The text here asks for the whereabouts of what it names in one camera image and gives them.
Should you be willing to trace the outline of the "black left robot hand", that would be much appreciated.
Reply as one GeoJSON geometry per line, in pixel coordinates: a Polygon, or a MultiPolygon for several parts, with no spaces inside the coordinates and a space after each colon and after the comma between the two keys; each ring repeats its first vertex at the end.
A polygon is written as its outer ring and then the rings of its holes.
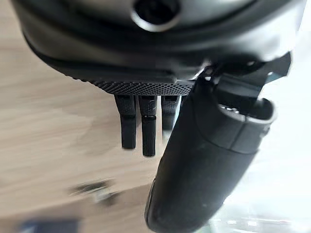
{"type": "Polygon", "coordinates": [[[192,233],[221,208],[276,118],[259,94],[288,74],[304,0],[14,0],[44,63],[114,95],[121,142],[170,139],[145,208],[156,233],[192,233]]]}

